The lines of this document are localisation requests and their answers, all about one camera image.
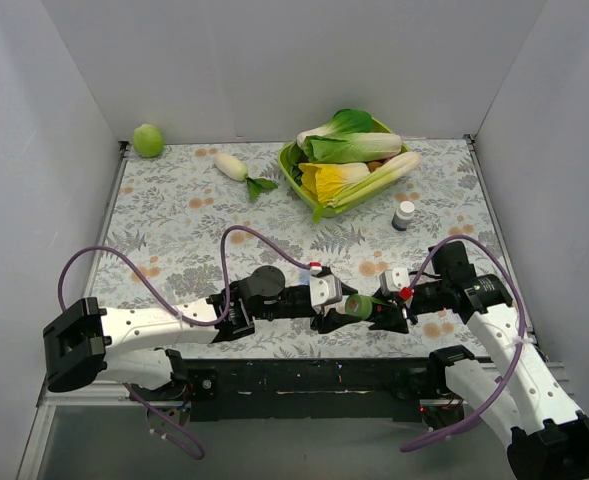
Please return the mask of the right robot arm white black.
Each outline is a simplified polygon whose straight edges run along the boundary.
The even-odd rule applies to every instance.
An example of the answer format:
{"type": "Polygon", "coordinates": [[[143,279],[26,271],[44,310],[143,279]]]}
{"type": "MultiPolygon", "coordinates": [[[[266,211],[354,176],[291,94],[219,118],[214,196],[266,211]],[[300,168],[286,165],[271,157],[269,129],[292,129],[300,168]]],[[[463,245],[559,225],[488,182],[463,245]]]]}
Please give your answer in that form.
{"type": "Polygon", "coordinates": [[[506,449],[518,479],[589,479],[589,415],[565,392],[526,334],[525,309],[507,272],[479,275],[468,260],[464,235],[429,250],[421,271],[386,270],[380,288],[358,312],[376,327],[416,322],[418,316],[450,310],[474,334],[497,370],[486,372],[463,346],[433,351],[426,383],[438,397],[455,395],[472,414],[418,437],[401,450],[414,452],[449,436],[487,424],[506,449]]]}

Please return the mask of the green pill bottle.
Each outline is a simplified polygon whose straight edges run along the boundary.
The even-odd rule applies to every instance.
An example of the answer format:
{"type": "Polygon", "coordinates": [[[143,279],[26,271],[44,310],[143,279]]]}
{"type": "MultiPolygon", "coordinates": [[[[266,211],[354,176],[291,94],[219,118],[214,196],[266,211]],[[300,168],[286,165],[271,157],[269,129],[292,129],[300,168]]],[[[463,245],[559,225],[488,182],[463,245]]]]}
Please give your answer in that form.
{"type": "Polygon", "coordinates": [[[362,321],[378,321],[389,309],[389,305],[380,299],[361,294],[352,294],[344,303],[345,313],[362,321]]]}

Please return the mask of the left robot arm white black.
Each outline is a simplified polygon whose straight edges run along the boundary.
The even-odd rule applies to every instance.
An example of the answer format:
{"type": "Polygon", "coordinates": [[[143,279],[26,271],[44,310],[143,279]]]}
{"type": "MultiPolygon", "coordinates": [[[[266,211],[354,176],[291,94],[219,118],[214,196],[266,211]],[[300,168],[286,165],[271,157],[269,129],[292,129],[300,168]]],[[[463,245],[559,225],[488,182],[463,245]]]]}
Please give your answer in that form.
{"type": "Polygon", "coordinates": [[[65,393],[103,380],[174,400],[188,381],[174,346],[235,341],[254,334],[258,320],[308,318],[313,330],[327,334],[358,322],[334,306],[353,292],[315,264],[303,285],[286,286],[280,269],[261,266],[229,289],[174,312],[103,308],[94,297],[82,298],[43,330],[46,385],[53,393],[65,393]]]}

